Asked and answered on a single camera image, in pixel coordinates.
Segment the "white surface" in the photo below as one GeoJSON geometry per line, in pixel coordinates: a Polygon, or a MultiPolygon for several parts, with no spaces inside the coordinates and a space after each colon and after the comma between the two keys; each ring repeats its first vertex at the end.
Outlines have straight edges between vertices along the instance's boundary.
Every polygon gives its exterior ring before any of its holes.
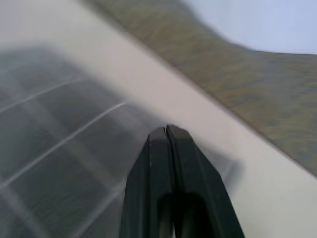
{"type": "Polygon", "coordinates": [[[317,54],[315,0],[181,0],[227,40],[271,52],[317,54]]]}
{"type": "Polygon", "coordinates": [[[239,160],[243,174],[231,200],[246,237],[317,236],[317,180],[139,43],[74,1],[0,4],[0,50],[38,44],[53,47],[107,86],[239,160]]]}

